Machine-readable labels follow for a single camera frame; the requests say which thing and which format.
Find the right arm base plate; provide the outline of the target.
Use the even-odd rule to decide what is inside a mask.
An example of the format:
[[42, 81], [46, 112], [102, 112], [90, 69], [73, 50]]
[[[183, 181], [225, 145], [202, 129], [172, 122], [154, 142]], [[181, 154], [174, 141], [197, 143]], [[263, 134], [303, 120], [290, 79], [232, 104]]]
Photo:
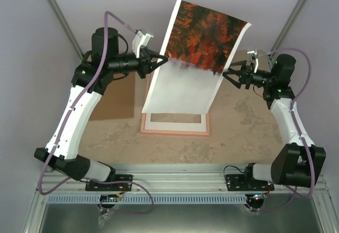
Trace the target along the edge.
[[267, 181], [246, 178], [244, 174], [226, 174], [224, 176], [228, 191], [274, 191], [274, 185]]

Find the brown backing board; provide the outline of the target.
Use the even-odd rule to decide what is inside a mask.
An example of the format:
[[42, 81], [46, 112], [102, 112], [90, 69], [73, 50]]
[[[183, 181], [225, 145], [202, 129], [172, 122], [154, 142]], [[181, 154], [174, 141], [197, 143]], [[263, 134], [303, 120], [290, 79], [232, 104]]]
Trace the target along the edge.
[[128, 119], [134, 117], [135, 74], [115, 80], [107, 86], [93, 110], [90, 121]]

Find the white mat board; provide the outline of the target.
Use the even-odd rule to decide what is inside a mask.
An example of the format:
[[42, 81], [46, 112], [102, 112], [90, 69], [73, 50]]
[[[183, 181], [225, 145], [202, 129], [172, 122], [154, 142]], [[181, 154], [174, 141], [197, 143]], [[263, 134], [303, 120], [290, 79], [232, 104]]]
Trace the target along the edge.
[[208, 132], [210, 130], [209, 113], [200, 115], [200, 123], [175, 123], [175, 122], [152, 122], [151, 114], [142, 114], [141, 130], [147, 131], [183, 131], [183, 132]]

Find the photo print red black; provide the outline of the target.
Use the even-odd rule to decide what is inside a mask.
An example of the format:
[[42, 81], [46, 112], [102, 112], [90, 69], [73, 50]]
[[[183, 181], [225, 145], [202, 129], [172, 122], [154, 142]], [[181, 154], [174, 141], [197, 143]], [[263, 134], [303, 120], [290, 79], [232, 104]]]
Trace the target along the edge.
[[207, 114], [251, 23], [177, 0], [143, 113]]

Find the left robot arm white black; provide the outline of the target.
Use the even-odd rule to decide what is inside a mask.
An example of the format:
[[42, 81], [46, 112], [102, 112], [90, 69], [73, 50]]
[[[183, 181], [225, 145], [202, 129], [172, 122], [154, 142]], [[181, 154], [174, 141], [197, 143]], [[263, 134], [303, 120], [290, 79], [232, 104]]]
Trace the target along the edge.
[[108, 85], [130, 73], [140, 78], [152, 73], [168, 61], [167, 57], [148, 49], [154, 36], [138, 30], [132, 41], [132, 52], [119, 51], [122, 35], [114, 28], [108, 29], [108, 47], [104, 49], [104, 29], [92, 34], [92, 48], [76, 68], [67, 106], [55, 134], [44, 148], [37, 148], [34, 157], [49, 167], [74, 179], [95, 179], [104, 190], [116, 184], [115, 169], [78, 154], [79, 142], [96, 105]]

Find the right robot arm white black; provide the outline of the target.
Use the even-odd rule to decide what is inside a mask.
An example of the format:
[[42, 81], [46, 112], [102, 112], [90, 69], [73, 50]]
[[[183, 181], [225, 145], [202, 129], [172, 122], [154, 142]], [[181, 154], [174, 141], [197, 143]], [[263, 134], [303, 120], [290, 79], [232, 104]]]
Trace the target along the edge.
[[235, 87], [263, 88], [263, 100], [278, 124], [283, 148], [270, 164], [250, 163], [244, 169], [243, 184], [255, 190], [262, 183], [312, 189], [322, 170], [326, 152], [307, 134], [297, 110], [297, 95], [290, 87], [296, 59], [280, 54], [269, 71], [259, 70], [256, 55], [250, 61], [230, 64], [223, 77]]

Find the pink picture frame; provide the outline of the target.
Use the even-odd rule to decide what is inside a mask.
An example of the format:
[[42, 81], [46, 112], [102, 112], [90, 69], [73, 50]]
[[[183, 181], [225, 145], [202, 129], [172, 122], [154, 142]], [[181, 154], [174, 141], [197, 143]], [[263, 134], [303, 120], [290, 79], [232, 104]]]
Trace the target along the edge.
[[[152, 121], [152, 122], [164, 122], [164, 120], [159, 120], [159, 121]], [[147, 135], [171, 135], [171, 136], [191, 136], [191, 137], [208, 137], [210, 136], [210, 130], [206, 132], [183, 132], [183, 131], [147, 131], [141, 130], [140, 127], [140, 133], [142, 134], [147, 134]]]

